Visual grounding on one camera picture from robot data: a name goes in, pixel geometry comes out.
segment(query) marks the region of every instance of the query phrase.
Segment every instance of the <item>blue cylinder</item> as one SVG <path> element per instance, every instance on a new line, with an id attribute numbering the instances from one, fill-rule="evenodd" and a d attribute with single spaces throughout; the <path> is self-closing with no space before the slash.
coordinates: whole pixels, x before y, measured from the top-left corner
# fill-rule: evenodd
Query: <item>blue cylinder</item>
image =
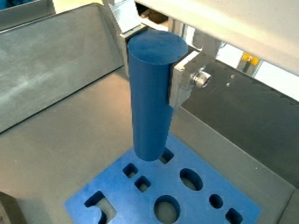
<path id="1" fill-rule="evenodd" d="M 165 153 L 174 115 L 169 105 L 171 67 L 187 52 L 185 40 L 167 31 L 145 31 L 129 42 L 135 154 L 146 161 Z"/>

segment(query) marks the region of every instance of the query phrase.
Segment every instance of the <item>metal clamp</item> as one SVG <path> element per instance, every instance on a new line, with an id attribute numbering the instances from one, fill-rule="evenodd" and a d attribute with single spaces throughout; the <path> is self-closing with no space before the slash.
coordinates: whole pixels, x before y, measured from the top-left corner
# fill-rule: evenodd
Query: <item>metal clamp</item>
<path id="1" fill-rule="evenodd" d="M 211 57 L 205 52 L 193 51 L 173 67 L 170 105 L 178 109 L 191 97 L 193 87 L 205 88 L 211 75 L 203 72 Z"/>

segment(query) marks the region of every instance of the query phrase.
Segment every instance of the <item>metal panel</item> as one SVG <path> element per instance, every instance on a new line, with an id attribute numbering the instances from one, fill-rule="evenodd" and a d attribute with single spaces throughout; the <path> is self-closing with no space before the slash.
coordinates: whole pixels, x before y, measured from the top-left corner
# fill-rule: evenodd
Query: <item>metal panel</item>
<path id="1" fill-rule="evenodd" d="M 137 0 L 299 75 L 298 0 Z"/>
<path id="2" fill-rule="evenodd" d="M 217 60 L 205 71 L 210 85 L 185 108 L 298 187 L 299 103 Z"/>
<path id="3" fill-rule="evenodd" d="M 53 14 L 55 14 L 53 0 L 35 0 L 31 3 L 0 10 L 0 31 Z"/>
<path id="4" fill-rule="evenodd" d="M 91 4 L 0 35 L 0 132 L 123 66 Z"/>
<path id="5" fill-rule="evenodd" d="M 0 135 L 0 191 L 29 223 L 71 224 L 65 201 L 133 147 L 126 78 L 122 68 Z M 277 223 L 296 188 L 182 108 L 171 131 L 258 203 L 258 223 Z"/>
<path id="6" fill-rule="evenodd" d="M 285 210 L 285 214 L 280 221 L 280 224 L 297 224 L 299 221 L 299 189 L 294 191 L 293 198 Z"/>

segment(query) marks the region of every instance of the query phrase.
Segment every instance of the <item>circular hole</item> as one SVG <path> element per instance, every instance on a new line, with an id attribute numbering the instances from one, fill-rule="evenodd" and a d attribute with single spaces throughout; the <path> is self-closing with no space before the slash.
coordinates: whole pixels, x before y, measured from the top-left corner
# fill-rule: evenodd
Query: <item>circular hole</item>
<path id="1" fill-rule="evenodd" d="M 222 208 L 224 206 L 224 200 L 222 197 L 218 194 L 213 194 L 210 196 L 210 204 L 215 207 L 215 208 Z"/>
<path id="2" fill-rule="evenodd" d="M 182 169 L 181 178 L 185 185 L 194 191 L 199 191 L 203 188 L 202 177 L 191 169 Z"/>
<path id="3" fill-rule="evenodd" d="M 177 199 L 170 196 L 162 196 L 154 203 L 154 214 L 163 224 L 173 224 L 181 217 L 181 205 Z"/>

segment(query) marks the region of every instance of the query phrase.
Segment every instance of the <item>screw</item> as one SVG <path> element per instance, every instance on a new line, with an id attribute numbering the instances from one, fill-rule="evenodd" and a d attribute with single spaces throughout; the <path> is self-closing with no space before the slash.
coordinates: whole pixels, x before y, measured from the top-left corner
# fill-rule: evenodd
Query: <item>screw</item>
<path id="1" fill-rule="evenodd" d="M 206 88 L 211 81 L 211 75 L 203 71 L 191 74 L 191 84 L 198 88 Z"/>

